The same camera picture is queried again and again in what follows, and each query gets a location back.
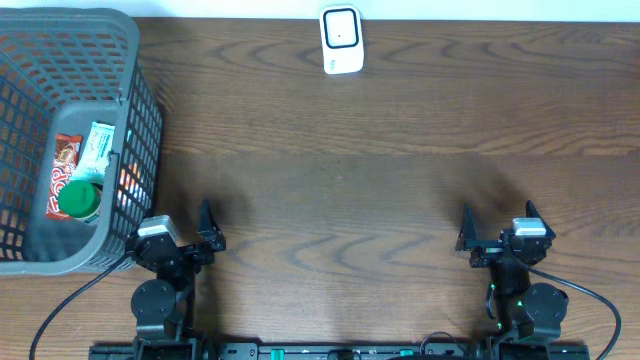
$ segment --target wall outlet device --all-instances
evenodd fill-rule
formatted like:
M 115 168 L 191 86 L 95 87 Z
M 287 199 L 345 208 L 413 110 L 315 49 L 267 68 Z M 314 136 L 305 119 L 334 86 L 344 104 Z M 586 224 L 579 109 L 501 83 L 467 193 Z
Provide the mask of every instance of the wall outlet device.
M 364 65 L 364 45 L 360 12 L 353 6 L 331 6 L 320 14 L 322 57 L 327 74 L 360 71 Z

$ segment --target orange object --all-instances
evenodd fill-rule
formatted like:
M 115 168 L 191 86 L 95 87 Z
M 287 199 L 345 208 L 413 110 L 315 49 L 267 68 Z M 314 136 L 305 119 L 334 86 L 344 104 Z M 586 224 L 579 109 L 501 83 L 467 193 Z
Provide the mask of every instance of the orange object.
M 58 206 L 60 190 L 71 182 L 71 174 L 78 166 L 78 154 L 82 144 L 82 136 L 56 135 L 56 153 L 53 158 L 51 170 L 51 185 L 49 186 L 49 198 L 47 200 L 46 216 L 53 220 L 73 219 L 65 214 Z

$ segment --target green lid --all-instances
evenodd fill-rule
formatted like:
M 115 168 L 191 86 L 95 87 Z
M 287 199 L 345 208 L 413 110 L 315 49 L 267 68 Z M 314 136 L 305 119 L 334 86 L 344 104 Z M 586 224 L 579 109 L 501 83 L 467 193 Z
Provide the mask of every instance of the green lid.
M 60 190 L 58 205 L 69 216 L 84 218 L 100 206 L 100 192 L 88 181 L 74 180 Z

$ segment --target snack wrapper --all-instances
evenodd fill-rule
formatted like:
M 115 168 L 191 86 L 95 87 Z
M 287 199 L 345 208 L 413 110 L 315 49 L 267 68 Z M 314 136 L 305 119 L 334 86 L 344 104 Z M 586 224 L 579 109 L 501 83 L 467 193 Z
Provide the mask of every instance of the snack wrapper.
M 104 174 L 109 166 L 109 152 L 113 143 L 115 127 L 99 122 L 91 125 L 80 157 L 80 164 L 73 173 L 73 180 L 85 180 L 94 184 L 104 184 Z
M 71 175 L 78 165 L 78 153 L 82 144 L 82 136 L 56 135 L 56 153 L 51 170 L 51 185 L 45 216 L 53 220 L 68 220 L 71 216 L 65 214 L 58 206 L 60 190 L 71 182 Z

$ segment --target wooden table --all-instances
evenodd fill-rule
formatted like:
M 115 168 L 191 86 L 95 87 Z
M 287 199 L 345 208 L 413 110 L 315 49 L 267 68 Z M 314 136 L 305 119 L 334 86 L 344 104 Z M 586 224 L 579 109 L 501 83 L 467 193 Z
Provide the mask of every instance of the wooden table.
M 327 76 L 317 21 L 137 22 L 167 112 L 158 212 L 192 241 L 209 198 L 228 239 L 198 277 L 200 329 L 265 342 L 492 329 L 488 272 L 454 251 L 462 204 L 497 236 L 532 199 L 558 234 L 539 268 L 613 301 L 611 358 L 640 357 L 638 25 L 366 21 L 363 71 Z M 25 358 L 92 276 L 1 278 L 0 357 Z M 38 358 L 131 341 L 130 296 L 150 278 L 96 285 Z M 562 339 L 595 358 L 613 316 L 567 292 Z

